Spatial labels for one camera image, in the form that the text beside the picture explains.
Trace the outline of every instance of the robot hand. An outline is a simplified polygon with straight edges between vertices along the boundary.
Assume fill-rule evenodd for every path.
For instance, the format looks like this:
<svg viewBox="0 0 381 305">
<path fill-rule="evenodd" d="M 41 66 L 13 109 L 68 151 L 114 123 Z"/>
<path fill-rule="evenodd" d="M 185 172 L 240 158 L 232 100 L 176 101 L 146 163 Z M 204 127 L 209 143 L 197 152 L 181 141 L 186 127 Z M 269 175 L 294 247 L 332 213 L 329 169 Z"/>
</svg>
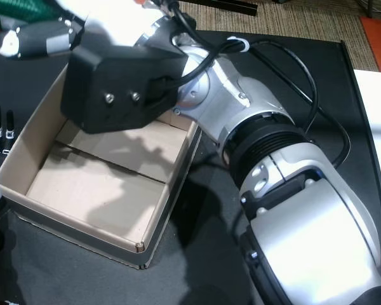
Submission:
<svg viewBox="0 0 381 305">
<path fill-rule="evenodd" d="M 381 305 L 370 214 L 270 90 L 221 54 L 248 51 L 246 41 L 208 45 L 173 0 L 155 2 L 174 18 L 150 1 L 58 2 L 96 42 L 71 54 L 69 119 L 87 132 L 140 128 L 168 109 L 193 119 L 240 189 L 250 221 L 242 248 L 267 304 Z"/>
</svg>

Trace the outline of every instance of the cardboard box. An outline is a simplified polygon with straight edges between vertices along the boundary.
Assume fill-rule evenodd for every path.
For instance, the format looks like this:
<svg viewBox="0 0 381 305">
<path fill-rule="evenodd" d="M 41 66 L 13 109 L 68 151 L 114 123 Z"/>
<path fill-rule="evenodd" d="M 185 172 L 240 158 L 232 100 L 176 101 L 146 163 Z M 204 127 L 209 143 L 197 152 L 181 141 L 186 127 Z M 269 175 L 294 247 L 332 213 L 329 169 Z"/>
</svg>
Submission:
<svg viewBox="0 0 381 305">
<path fill-rule="evenodd" d="M 60 113 L 65 70 L 0 169 L 24 220 L 146 268 L 189 169 L 200 131 L 167 112 L 145 128 L 88 135 Z"/>
</svg>

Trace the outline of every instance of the black mat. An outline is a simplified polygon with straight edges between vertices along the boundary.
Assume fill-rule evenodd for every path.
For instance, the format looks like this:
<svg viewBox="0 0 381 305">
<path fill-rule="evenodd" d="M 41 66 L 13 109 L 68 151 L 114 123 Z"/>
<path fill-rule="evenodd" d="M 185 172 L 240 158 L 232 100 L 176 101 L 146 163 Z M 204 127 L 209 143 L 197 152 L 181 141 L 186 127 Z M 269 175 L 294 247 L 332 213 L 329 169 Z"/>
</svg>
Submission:
<svg viewBox="0 0 381 305">
<path fill-rule="evenodd" d="M 205 35 L 212 42 L 229 36 L 213 32 Z M 279 40 L 307 63 L 317 80 L 323 107 L 348 129 L 352 152 L 339 172 L 368 207 L 381 242 L 380 181 L 369 129 L 363 121 L 342 45 L 292 38 Z M 295 64 L 269 46 L 262 49 L 308 89 Z M 232 59 L 244 75 L 262 80 L 298 123 L 303 120 L 308 108 L 275 75 L 250 55 L 236 55 Z M 24 63 L 0 60 L 0 103 L 11 104 L 16 117 L 20 117 L 18 127 L 64 62 L 64 58 Z M 322 119 L 316 121 L 312 134 L 327 156 L 333 158 L 338 153 L 340 138 Z M 211 156 L 214 147 L 203 137 L 147 270 L 137 271 L 110 261 L 8 212 L 0 223 L 6 237 L 0 257 L 1 297 L 29 305 L 260 304 L 236 243 L 236 236 L 246 227 L 237 202 L 237 189 L 219 160 Z"/>
</svg>

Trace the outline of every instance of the screw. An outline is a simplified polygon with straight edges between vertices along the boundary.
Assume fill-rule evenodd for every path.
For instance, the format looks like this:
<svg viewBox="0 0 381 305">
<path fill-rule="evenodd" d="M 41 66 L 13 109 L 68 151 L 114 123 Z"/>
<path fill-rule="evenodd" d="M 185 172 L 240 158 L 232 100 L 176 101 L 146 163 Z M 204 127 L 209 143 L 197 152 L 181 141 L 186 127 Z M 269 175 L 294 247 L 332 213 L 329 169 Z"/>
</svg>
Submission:
<svg viewBox="0 0 381 305">
<path fill-rule="evenodd" d="M 266 208 L 259 208 L 259 209 L 257 210 L 257 213 L 260 214 L 260 215 L 262 215 L 262 214 L 264 214 L 264 213 L 266 213 L 266 212 L 267 212 L 267 209 L 266 209 Z"/>
<path fill-rule="evenodd" d="M 106 101 L 107 104 L 111 104 L 114 102 L 114 95 L 111 93 L 106 93 L 104 95 L 104 100 Z"/>
<path fill-rule="evenodd" d="M 313 183 L 315 183 L 315 180 L 313 180 L 313 179 L 307 179 L 307 180 L 305 181 L 305 187 L 309 187 L 309 186 L 311 186 Z"/>
<path fill-rule="evenodd" d="M 134 102 L 138 102 L 140 100 L 140 94 L 138 92 L 132 92 L 131 93 L 131 99 L 134 101 Z"/>
</svg>

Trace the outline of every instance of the black stand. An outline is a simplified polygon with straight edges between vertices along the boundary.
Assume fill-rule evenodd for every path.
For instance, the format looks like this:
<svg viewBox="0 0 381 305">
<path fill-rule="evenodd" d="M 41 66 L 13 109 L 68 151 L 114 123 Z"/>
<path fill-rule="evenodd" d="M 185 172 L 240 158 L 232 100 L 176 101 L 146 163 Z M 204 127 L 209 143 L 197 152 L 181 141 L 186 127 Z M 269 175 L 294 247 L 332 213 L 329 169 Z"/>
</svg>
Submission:
<svg viewBox="0 0 381 305">
<path fill-rule="evenodd" d="M 220 8 L 227 11 L 236 11 L 246 15 L 255 16 L 257 14 L 258 6 L 252 3 L 246 3 L 238 0 L 184 0 L 189 3 L 196 3 L 213 8 Z"/>
<path fill-rule="evenodd" d="M 374 2 L 374 0 L 368 0 L 368 5 L 367 5 L 367 17 L 368 18 L 373 18 L 373 2 Z"/>
</svg>

